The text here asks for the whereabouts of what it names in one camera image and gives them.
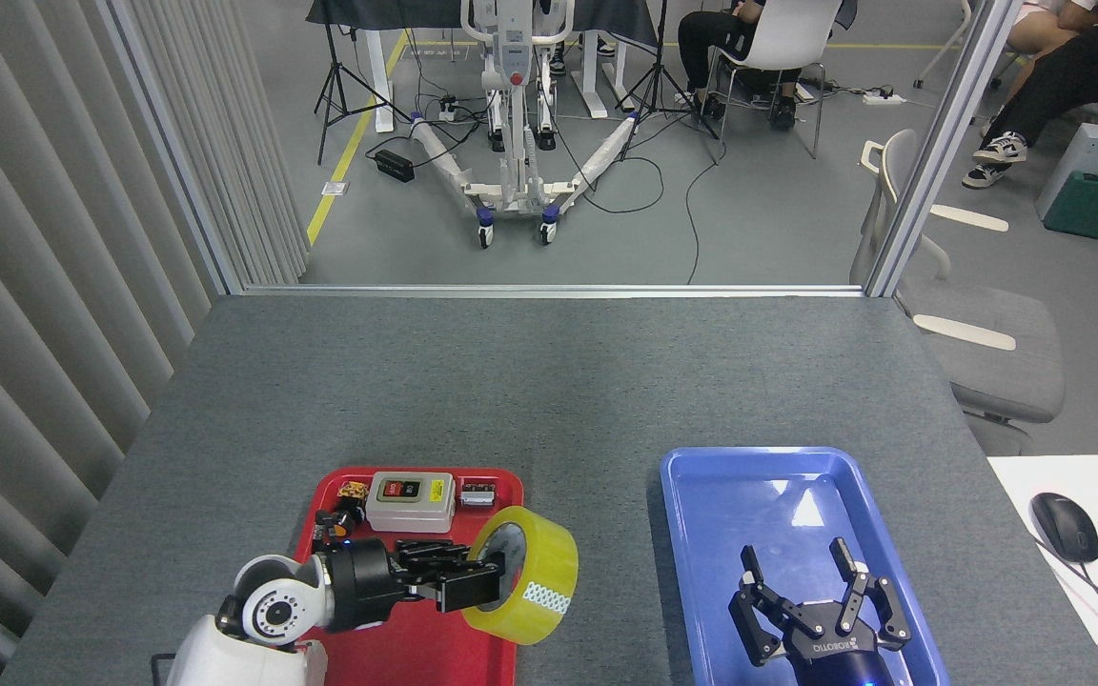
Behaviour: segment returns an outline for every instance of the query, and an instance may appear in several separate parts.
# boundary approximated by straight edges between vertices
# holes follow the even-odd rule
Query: yellow tape roll
[[[485,522],[469,560],[504,552],[506,573],[495,603],[464,608],[479,631],[530,646],[558,628],[579,581],[579,548],[565,527],[527,508],[504,508]]]

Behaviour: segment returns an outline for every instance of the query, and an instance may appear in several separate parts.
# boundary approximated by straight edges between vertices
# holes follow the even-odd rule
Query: patient lift
[[[631,134],[637,114],[629,114],[601,147],[565,182],[549,183],[537,168],[537,148],[552,150],[552,78],[549,57],[553,45],[574,30],[574,0],[461,0],[460,24],[482,44],[482,86],[488,94],[489,128],[500,159],[500,183],[475,183],[440,142],[434,126],[412,112],[410,134],[426,148],[430,164],[459,193],[467,212],[475,214],[482,248],[494,239],[494,214],[540,214],[538,238],[552,243],[558,218],[605,172]],[[527,90],[536,92],[537,122],[533,128]]]

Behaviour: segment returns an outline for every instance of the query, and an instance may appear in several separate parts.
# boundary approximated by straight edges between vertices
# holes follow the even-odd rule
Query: tripod stand
[[[335,125],[336,122],[339,122],[345,117],[350,116],[350,114],[369,112],[369,110],[376,110],[380,108],[392,108],[393,112],[400,114],[401,117],[404,119],[406,122],[413,122],[413,119],[411,119],[408,114],[402,112],[401,109],[397,109],[396,104],[393,104],[391,100],[388,100],[383,95],[380,95],[380,93],[376,91],[370,83],[362,81],[361,78],[358,78],[358,75],[355,75],[354,72],[351,72],[351,70],[347,69],[347,67],[345,67],[345,65],[343,65],[341,61],[338,60],[338,58],[336,58],[336,43],[333,40],[333,26],[332,26],[333,22],[332,19],[329,18],[330,14],[329,14],[328,0],[322,0],[322,13],[324,14],[324,36],[326,36],[326,38],[328,40],[328,54],[332,60],[332,65],[329,65],[327,77],[324,77],[324,86],[322,87],[322,94],[320,94],[320,97],[316,99],[316,105],[313,108],[313,113],[317,113],[320,111],[320,105],[324,104],[322,146],[320,147],[320,153],[317,153],[316,156],[317,165],[322,164],[322,160],[324,159],[324,136],[328,134],[328,126]],[[350,27],[350,40],[356,40],[354,27]],[[358,108],[357,110],[348,109],[347,105],[345,104],[345,88],[341,86],[343,72],[347,75],[349,78],[352,78],[355,82],[360,83],[360,86],[369,90],[371,94],[374,95],[376,99],[374,104],[368,104],[365,108]],[[336,114],[335,117],[330,119],[332,110],[336,110],[336,112],[338,113]]]
[[[617,108],[621,108],[625,101],[632,97],[642,83],[647,85],[647,90],[641,97],[641,101],[638,104],[638,121],[646,121],[648,114],[653,114],[656,112],[694,112],[693,108],[661,108],[659,105],[659,99],[662,95],[661,87],[662,79],[666,78],[669,83],[672,83],[672,88],[675,88],[675,92],[679,94],[688,95],[687,92],[681,88],[680,83],[675,82],[672,75],[668,71],[668,67],[663,66],[663,27],[668,23],[668,0],[659,0],[659,26],[657,35],[657,44],[654,44],[654,63],[650,65],[650,69],[647,69],[641,78],[629,88],[626,95],[618,100]],[[707,132],[710,132],[710,137],[717,140],[719,138],[718,134],[715,134],[714,128],[710,127],[709,122],[705,121],[705,117],[698,117],[702,122],[702,126],[705,126]],[[638,130],[635,128],[629,134],[629,138],[626,140],[625,146],[621,148],[621,159],[625,159],[626,153],[629,150],[629,143],[632,142],[632,136],[638,134]]]

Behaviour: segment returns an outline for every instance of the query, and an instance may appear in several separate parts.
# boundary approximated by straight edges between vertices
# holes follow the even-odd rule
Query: dark tablecloth
[[[324,23],[322,0],[313,0],[307,21]],[[459,0],[328,0],[335,25],[367,31],[394,27],[460,27]],[[643,45],[654,44],[646,0],[575,0],[575,31],[606,31]]]

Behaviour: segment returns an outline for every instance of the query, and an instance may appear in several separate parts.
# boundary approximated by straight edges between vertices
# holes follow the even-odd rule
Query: white curtain
[[[0,670],[217,292],[304,270],[235,8],[131,9],[0,0]]]

